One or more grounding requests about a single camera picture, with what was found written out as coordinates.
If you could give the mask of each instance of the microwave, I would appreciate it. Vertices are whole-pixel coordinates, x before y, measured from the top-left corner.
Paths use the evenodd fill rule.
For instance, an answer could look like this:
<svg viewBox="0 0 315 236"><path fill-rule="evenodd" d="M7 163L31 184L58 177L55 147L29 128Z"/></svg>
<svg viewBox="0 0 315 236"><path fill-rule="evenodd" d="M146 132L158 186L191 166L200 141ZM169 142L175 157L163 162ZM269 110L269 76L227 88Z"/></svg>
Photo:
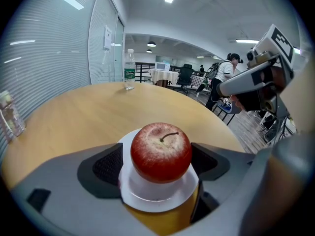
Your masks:
<svg viewBox="0 0 315 236"><path fill-rule="evenodd" d="M169 71L170 64L156 62L155 70Z"/></svg>

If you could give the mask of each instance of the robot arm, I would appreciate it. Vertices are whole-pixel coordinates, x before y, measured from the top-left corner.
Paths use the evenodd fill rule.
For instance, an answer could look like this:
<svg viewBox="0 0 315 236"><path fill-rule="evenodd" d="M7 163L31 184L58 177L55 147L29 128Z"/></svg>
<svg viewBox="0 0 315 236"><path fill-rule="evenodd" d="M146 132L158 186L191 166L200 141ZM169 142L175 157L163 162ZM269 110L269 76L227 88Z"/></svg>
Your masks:
<svg viewBox="0 0 315 236"><path fill-rule="evenodd" d="M294 48L275 25L247 53L248 69L218 85L221 96L235 95L246 111L288 115L280 93L293 79Z"/></svg>

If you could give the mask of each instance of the tablecloth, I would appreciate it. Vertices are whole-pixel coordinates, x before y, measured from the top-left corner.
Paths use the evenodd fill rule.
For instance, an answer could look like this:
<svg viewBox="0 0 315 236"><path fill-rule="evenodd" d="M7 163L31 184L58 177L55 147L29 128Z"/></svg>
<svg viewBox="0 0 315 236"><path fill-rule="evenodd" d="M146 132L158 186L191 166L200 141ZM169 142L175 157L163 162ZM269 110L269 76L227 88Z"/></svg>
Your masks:
<svg viewBox="0 0 315 236"><path fill-rule="evenodd" d="M154 84L159 80L169 80L175 85L178 80L178 72L150 69L149 73L152 76L152 81Z"/></svg>

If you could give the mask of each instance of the black pad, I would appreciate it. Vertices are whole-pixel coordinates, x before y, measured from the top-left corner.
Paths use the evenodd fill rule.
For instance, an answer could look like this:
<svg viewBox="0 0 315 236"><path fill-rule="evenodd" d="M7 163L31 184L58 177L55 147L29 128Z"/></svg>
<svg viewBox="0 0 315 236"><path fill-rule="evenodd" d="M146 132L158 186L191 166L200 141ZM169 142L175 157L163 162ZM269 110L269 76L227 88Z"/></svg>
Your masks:
<svg viewBox="0 0 315 236"><path fill-rule="evenodd" d="M190 216L190 222L193 224L202 219L215 208L219 206L219 203L208 193L203 190L203 184L200 181L198 187L198 197L194 210Z"/></svg>
<svg viewBox="0 0 315 236"><path fill-rule="evenodd" d="M216 180L230 169L230 162L227 158L196 143L191 143L191 148L191 165L199 180Z"/></svg>
<svg viewBox="0 0 315 236"><path fill-rule="evenodd" d="M46 189L34 189L27 201L35 210L41 213L50 193L51 191Z"/></svg>
<svg viewBox="0 0 315 236"><path fill-rule="evenodd" d="M77 177L81 185L97 198L120 198L119 172L123 166L123 144L98 153L79 165Z"/></svg>

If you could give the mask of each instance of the window blinds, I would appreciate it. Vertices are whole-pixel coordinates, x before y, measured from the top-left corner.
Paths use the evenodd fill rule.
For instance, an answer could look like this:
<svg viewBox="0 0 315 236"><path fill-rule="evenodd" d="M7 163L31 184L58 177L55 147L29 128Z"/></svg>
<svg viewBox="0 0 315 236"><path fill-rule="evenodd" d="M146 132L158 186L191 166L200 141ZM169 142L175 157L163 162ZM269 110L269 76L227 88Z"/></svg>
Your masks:
<svg viewBox="0 0 315 236"><path fill-rule="evenodd" d="M0 42L0 90L11 93L23 119L49 99L91 83L87 44L94 2L24 0L11 19ZM6 146L0 128L0 155Z"/></svg>
<svg viewBox="0 0 315 236"><path fill-rule="evenodd" d="M118 13L111 0L96 0L89 31L89 69L92 84L115 81L114 51L117 20ZM106 26L112 31L110 50L104 48Z"/></svg>

